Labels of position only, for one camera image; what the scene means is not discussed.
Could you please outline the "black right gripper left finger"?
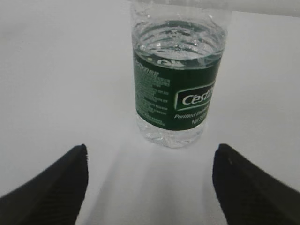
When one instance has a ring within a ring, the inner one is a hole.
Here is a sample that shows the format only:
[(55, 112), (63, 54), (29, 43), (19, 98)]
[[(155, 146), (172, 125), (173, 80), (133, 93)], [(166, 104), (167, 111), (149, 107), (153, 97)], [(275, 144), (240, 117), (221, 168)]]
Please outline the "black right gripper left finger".
[(88, 186), (87, 147), (77, 145), (0, 198), (2, 225), (74, 225)]

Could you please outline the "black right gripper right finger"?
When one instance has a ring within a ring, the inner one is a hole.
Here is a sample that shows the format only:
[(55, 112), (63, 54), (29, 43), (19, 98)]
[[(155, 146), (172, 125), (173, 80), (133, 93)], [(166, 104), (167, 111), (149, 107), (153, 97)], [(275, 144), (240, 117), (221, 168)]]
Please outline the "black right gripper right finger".
[(214, 155), (212, 183), (229, 225), (298, 225), (300, 193), (228, 144)]

